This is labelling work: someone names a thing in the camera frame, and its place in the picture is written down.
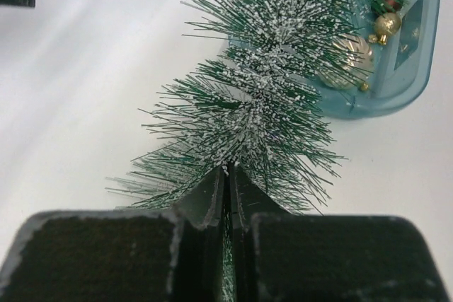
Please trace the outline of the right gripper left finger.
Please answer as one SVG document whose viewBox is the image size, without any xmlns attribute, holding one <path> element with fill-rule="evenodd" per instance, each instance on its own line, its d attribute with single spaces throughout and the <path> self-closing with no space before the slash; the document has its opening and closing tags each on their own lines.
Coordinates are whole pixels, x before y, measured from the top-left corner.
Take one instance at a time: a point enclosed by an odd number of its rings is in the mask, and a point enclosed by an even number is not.
<svg viewBox="0 0 453 302">
<path fill-rule="evenodd" d="M 19 229 L 2 301 L 220 301 L 224 174 L 167 209 L 46 211 Z"/>
</svg>

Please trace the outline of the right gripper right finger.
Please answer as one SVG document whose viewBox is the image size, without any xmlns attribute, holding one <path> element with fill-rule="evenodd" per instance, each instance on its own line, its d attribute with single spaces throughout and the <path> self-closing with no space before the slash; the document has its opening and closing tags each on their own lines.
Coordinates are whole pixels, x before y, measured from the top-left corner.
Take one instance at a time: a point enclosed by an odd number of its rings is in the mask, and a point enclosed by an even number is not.
<svg viewBox="0 0 453 302">
<path fill-rule="evenodd" d="M 420 231 L 400 216 L 295 215 L 229 166 L 236 301 L 448 301 Z"/>
</svg>

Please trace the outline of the small frosted christmas tree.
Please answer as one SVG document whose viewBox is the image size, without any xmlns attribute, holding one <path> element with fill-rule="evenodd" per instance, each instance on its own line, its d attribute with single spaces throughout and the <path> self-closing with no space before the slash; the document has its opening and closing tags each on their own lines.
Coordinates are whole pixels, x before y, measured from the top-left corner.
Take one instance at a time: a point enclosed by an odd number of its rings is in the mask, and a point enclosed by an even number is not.
<svg viewBox="0 0 453 302">
<path fill-rule="evenodd" d="M 284 209 L 325 204 L 338 155 L 312 84 L 320 74 L 351 86 L 367 73 L 356 42 L 366 0 L 191 0 L 202 37 L 227 48 L 165 86 L 147 130 L 162 145 L 134 159 L 119 194 L 135 209 L 162 209 L 211 170 L 241 168 Z"/>
</svg>

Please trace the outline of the blue plastic tub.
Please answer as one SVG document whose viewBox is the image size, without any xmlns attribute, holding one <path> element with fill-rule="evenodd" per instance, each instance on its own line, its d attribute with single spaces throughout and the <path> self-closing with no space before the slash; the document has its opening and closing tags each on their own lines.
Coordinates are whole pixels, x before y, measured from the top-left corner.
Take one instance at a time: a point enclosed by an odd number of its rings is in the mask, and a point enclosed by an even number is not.
<svg viewBox="0 0 453 302">
<path fill-rule="evenodd" d="M 430 79 L 440 0 L 404 0 L 400 30 L 386 45 L 368 41 L 379 17 L 372 0 L 227 0 L 228 71 L 261 112 L 343 120 L 390 115 Z M 317 72 L 334 63 L 333 39 L 363 37 L 374 54 L 369 90 L 329 88 Z"/>
</svg>

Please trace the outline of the large silver ribbed bauble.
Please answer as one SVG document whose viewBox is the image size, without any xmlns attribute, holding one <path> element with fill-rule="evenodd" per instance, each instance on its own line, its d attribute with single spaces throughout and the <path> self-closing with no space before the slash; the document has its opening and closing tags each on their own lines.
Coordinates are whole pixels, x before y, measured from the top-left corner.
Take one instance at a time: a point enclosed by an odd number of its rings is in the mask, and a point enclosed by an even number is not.
<svg viewBox="0 0 453 302">
<path fill-rule="evenodd" d="M 360 87 L 374 73 L 374 54 L 369 43 L 358 35 L 333 39 L 334 63 L 324 64 L 317 72 L 329 88 L 346 91 Z"/>
</svg>

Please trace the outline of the small gold glitter bauble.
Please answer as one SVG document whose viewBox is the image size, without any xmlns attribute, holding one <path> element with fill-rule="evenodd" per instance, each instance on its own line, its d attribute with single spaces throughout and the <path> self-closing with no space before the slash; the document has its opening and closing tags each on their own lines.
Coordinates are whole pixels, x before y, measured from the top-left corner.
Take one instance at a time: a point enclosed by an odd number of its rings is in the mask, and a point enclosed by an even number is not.
<svg viewBox="0 0 453 302">
<path fill-rule="evenodd" d="M 384 13 L 374 22 L 373 33 L 369 34 L 368 41 L 372 44 L 386 45 L 390 37 L 400 30 L 402 20 L 397 13 Z"/>
</svg>

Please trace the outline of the dark red bauble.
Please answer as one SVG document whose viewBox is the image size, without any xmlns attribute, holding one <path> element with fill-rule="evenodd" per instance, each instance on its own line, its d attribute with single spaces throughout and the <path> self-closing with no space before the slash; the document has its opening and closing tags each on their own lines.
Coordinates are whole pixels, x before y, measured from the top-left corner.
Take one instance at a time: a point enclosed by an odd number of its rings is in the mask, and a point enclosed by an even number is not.
<svg viewBox="0 0 453 302">
<path fill-rule="evenodd" d="M 372 0 L 371 12 L 380 16 L 384 13 L 397 13 L 402 9 L 404 0 Z"/>
</svg>

